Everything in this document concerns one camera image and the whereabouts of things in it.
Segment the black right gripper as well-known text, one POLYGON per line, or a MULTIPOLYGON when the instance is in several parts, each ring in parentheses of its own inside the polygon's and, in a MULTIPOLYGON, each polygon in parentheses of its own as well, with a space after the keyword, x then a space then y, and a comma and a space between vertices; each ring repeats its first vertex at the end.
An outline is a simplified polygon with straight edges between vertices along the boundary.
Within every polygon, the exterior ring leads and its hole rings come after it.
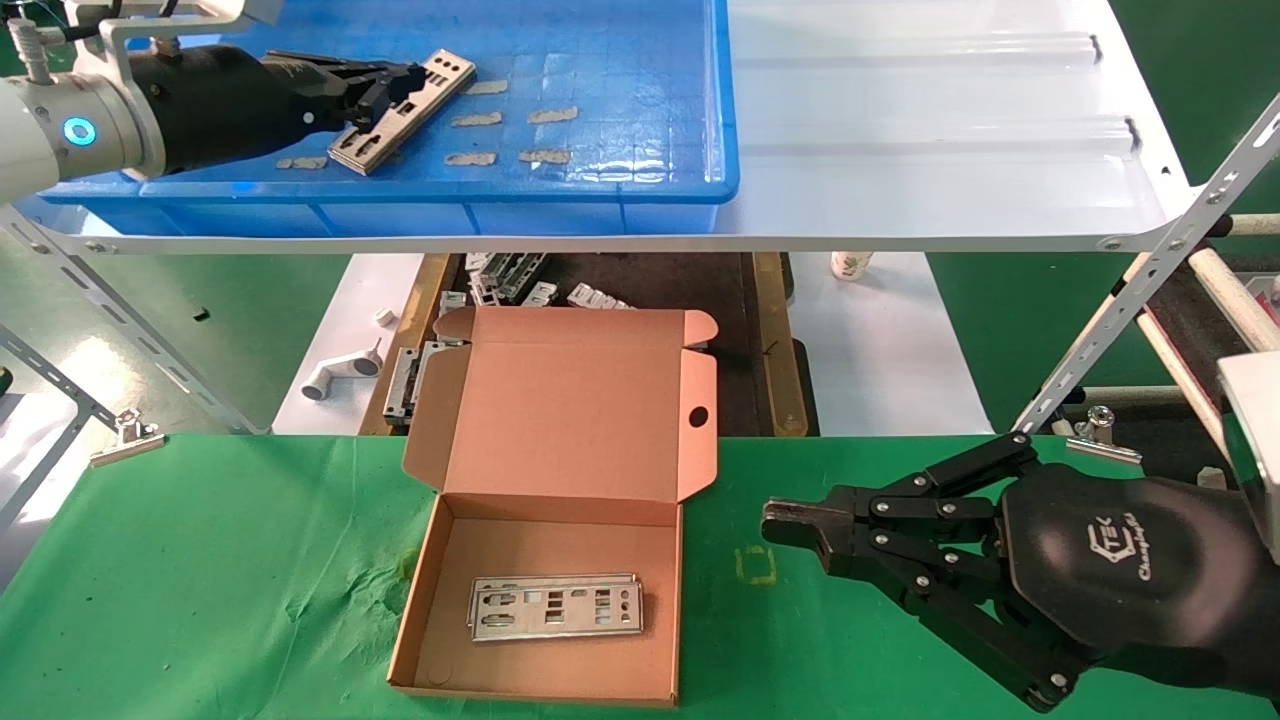
POLYGON ((1028 436, 1000 436, 883 488, 771 498, 762 534, 872 584, 1047 714, 1084 664, 986 610, 1010 597, 996 561, 942 548, 995 536, 996 502, 978 491, 1014 480, 1000 498, 1012 587, 1089 664, 1185 688, 1279 688, 1277 565, 1240 495, 1039 468, 1028 436))

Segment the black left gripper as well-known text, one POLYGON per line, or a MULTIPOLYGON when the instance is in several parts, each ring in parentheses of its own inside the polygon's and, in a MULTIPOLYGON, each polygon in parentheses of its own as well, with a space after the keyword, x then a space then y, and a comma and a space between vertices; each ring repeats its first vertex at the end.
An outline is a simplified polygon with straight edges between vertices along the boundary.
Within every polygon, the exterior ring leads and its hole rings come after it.
POLYGON ((426 83, 426 70, 413 63, 278 50, 257 59, 232 45, 133 53, 131 70, 157 122, 163 176, 261 158, 308 129, 369 131, 392 95, 426 83))

